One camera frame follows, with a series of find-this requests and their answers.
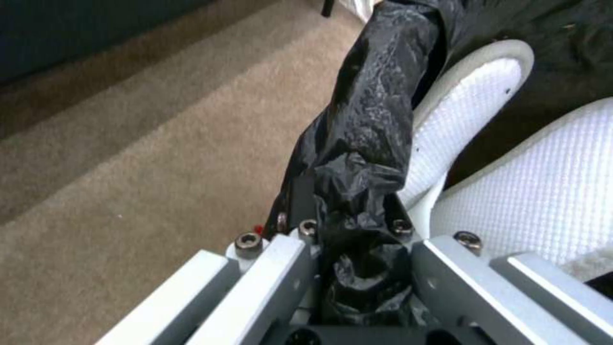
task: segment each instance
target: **white mesh fabric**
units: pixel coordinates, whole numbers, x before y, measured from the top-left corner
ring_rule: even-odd
[[[522,82],[522,68],[514,58],[499,58],[467,71],[456,82],[429,114],[418,114],[416,109],[409,171],[405,187],[398,192],[405,207],[411,207],[449,170],[462,149],[511,98]]]
[[[558,265],[613,245],[613,98],[567,114],[444,192],[431,234],[456,231],[478,234],[493,257],[533,250]]]

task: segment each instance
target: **carpet floor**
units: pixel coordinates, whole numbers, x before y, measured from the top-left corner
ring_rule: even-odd
[[[320,6],[273,2],[104,88],[79,75],[95,92],[2,138],[0,343],[95,342],[198,249],[265,221],[362,27]],[[185,20],[174,34],[198,22]],[[30,95],[51,92],[51,73]],[[79,92],[64,85],[55,98]]]

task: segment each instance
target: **black plastic bag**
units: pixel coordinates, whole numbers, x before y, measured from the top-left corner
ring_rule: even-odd
[[[270,238],[278,231],[293,181],[312,176],[313,195],[304,197],[313,200],[322,246],[320,322],[411,323],[410,257],[390,234],[383,205],[403,187],[412,109],[436,77],[495,40],[521,39],[535,52],[523,89],[476,138],[488,140],[490,152],[471,144],[450,172],[454,181],[565,112],[613,93],[607,88],[613,82],[611,13],[606,1],[569,0],[375,7],[343,62],[330,104],[296,144],[264,232]],[[520,128],[510,138],[509,123]]]

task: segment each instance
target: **dark wall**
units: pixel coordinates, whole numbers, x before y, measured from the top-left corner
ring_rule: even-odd
[[[2,0],[0,82],[90,54],[211,0]]]

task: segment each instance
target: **screw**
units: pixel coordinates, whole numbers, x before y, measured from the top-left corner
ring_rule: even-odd
[[[285,212],[279,212],[276,217],[276,231],[278,233],[287,233],[287,214]]]
[[[483,243],[481,238],[474,233],[468,231],[458,231],[454,235],[454,240],[458,241],[464,248],[470,250],[473,254],[480,256]]]
[[[243,233],[234,240],[234,249],[241,258],[256,258],[262,252],[262,237],[256,233]]]
[[[413,235],[413,224],[404,219],[395,219],[392,222],[392,231],[396,235]]]
[[[298,226],[298,236],[305,242],[314,244],[317,236],[317,220],[306,219]]]

